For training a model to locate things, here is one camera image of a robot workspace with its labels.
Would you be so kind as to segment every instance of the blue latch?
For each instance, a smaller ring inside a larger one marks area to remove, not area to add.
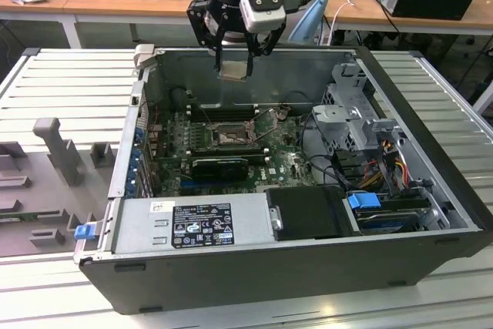
[[[351,209],[380,208],[382,207],[376,193],[354,193],[347,198]]]
[[[144,130],[140,129],[139,127],[136,127],[134,140],[136,141],[136,143],[141,143],[143,141],[143,138],[144,138]]]
[[[75,240],[81,239],[95,239],[96,238],[96,225],[94,223],[79,225],[74,232]]]

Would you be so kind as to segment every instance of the power supply label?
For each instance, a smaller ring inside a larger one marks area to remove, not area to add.
[[[211,247],[227,244],[234,244],[230,203],[173,207],[173,247]]]

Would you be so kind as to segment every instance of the red wire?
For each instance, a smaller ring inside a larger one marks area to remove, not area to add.
[[[367,179],[367,172],[368,172],[368,169],[370,168],[371,165],[374,165],[375,163],[377,163],[377,161],[370,161],[366,167],[364,168],[364,179],[366,180]]]

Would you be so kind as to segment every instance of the lab floor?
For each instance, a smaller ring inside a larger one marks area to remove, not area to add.
[[[0,25],[0,81],[10,70],[25,47],[68,48],[62,26],[56,22],[4,21],[16,36]],[[80,39],[85,48],[134,48],[130,28],[124,24],[82,23],[77,25]],[[141,42],[151,42],[158,46],[196,46],[193,31],[188,25],[138,25]],[[353,32],[346,35],[345,45],[356,45]],[[459,36],[448,50],[443,60],[435,67],[452,84],[459,81],[473,59],[488,40],[487,36],[477,36],[474,45],[466,43],[467,36]],[[384,49],[394,50],[394,43],[386,40]],[[481,55],[475,67],[468,73],[459,92],[468,98],[476,84],[482,81],[491,70],[492,57]],[[485,116],[493,116],[488,109]]]

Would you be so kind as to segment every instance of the robotic arm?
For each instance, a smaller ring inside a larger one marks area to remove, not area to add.
[[[197,41],[215,55],[214,68],[226,79],[245,79],[253,57],[269,55],[286,28],[286,14],[311,0],[193,0],[187,15]],[[245,62],[223,61],[223,42],[246,43]]]

